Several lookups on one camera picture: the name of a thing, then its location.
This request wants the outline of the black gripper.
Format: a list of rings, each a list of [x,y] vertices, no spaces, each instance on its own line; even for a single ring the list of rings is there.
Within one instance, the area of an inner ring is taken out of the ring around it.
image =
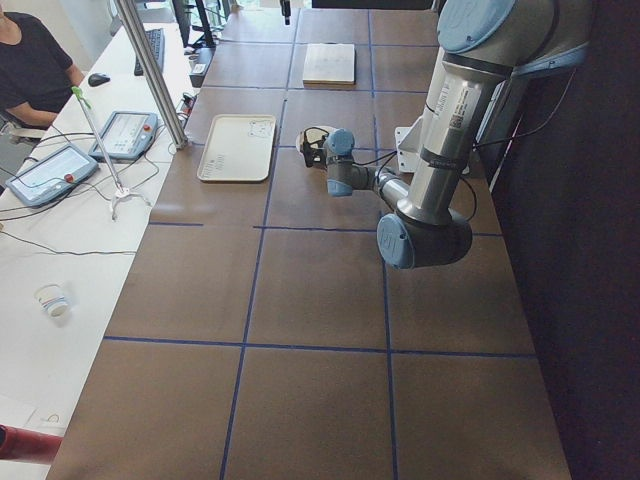
[[[285,17],[285,25],[290,25],[291,23],[291,2],[289,0],[280,0],[279,1],[281,13]]]

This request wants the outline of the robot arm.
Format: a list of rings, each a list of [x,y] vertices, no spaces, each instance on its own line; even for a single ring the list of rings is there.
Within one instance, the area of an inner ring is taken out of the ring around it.
[[[468,220],[450,202],[497,85],[512,76],[552,75],[586,55],[591,1],[448,1],[437,25],[443,53],[429,87],[410,183],[390,170],[357,165],[355,139],[337,129],[320,159],[334,197],[372,190],[390,207],[377,225],[378,250],[398,269],[447,265],[472,243]]]

